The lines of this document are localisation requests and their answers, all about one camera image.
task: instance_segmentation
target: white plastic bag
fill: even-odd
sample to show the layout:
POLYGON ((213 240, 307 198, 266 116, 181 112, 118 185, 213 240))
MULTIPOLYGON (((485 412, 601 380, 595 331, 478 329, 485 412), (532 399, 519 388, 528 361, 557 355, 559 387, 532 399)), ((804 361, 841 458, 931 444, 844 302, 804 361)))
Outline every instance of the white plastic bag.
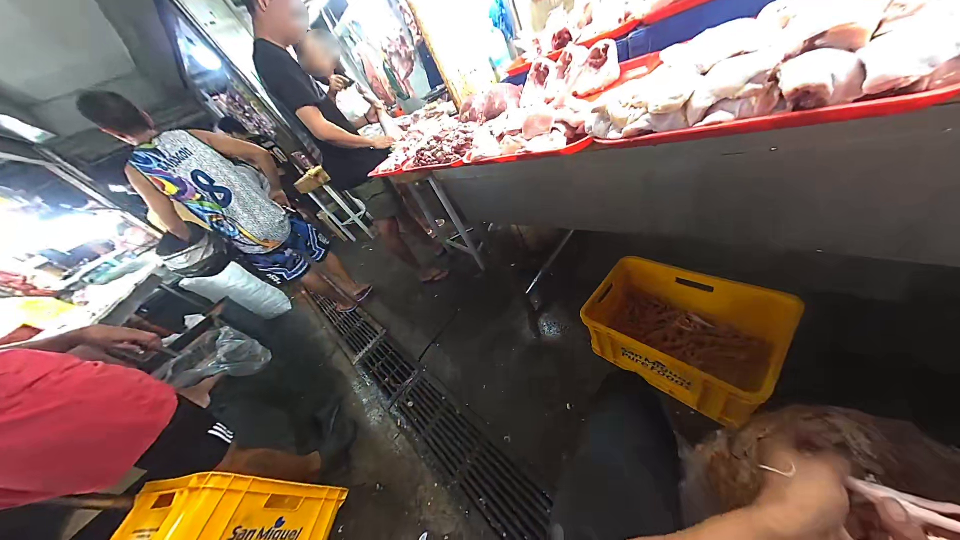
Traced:
POLYGON ((225 327, 200 336, 154 371, 153 377, 175 388, 189 388, 221 373, 248 377, 266 367, 271 358, 271 352, 258 341, 225 327))
POLYGON ((214 303, 230 298, 264 319, 276 319, 294 308, 283 291, 257 279, 236 262, 212 278, 184 279, 180 287, 214 303))

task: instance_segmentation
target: blue shorts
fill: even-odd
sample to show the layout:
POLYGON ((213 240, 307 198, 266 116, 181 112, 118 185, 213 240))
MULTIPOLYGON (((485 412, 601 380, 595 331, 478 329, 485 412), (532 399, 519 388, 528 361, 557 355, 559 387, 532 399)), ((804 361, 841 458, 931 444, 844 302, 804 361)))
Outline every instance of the blue shorts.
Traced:
POLYGON ((330 240, 302 218, 290 216, 290 237, 270 253, 246 254, 267 281, 283 285, 310 271, 310 261, 323 262, 330 253, 330 240))

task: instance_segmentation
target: yellow plastic crate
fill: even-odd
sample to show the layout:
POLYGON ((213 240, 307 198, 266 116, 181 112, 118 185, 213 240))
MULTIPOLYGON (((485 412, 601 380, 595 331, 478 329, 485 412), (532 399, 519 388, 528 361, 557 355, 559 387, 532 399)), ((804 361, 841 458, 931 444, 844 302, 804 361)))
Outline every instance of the yellow plastic crate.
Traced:
POLYGON ((326 540, 347 493, 226 473, 154 481, 112 540, 326 540))
POLYGON ((742 425, 773 395, 803 315, 804 303, 796 296, 636 257, 621 259, 580 311, 595 353, 724 426, 742 425), (765 371, 762 386, 737 388, 610 328, 631 290, 769 343, 769 361, 760 368, 765 371))

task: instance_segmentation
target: metal grate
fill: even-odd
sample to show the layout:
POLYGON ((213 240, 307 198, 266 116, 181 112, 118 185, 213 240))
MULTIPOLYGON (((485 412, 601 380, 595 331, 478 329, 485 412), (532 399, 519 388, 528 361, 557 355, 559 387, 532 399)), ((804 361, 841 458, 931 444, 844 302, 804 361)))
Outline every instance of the metal grate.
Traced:
POLYGON ((502 538, 546 538, 553 502, 463 414, 448 392, 418 363, 407 359, 361 310, 336 312, 315 297, 321 311, 354 354, 357 370, 383 393, 420 456, 457 487, 502 538))

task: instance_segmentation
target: red shirt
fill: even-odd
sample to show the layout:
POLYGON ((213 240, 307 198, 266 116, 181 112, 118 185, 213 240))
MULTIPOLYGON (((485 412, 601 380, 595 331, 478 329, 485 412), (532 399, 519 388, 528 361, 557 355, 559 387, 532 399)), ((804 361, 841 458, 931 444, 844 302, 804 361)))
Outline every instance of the red shirt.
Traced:
POLYGON ((0 508, 111 487, 176 410, 174 388, 135 369, 0 353, 0 508))

